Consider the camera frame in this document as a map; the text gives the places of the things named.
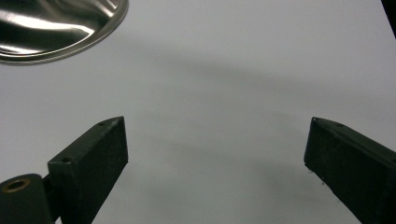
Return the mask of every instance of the black 3d-printed part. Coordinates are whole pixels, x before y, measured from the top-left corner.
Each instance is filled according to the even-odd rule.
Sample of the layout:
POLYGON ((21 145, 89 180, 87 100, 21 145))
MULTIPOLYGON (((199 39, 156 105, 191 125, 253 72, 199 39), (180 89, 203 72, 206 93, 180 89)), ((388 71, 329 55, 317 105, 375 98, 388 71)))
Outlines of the black 3d-printed part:
POLYGON ((0 185, 0 223, 52 223, 40 175, 20 175, 0 185))
POLYGON ((62 223, 92 223, 127 162, 123 117, 94 125, 50 160, 50 182, 64 196, 62 223))
POLYGON ((347 126, 313 118, 305 165, 361 223, 396 223, 396 153, 347 126))

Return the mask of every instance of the white surface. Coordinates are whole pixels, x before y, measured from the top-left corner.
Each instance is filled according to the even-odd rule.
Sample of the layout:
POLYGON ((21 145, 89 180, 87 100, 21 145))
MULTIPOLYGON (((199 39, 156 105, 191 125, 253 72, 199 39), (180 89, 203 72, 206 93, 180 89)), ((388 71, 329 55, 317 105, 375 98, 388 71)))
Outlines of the white surface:
POLYGON ((304 148, 313 116, 396 148, 395 43, 379 0, 134 0, 92 49, 0 65, 0 180, 123 115, 93 223, 359 223, 304 148))

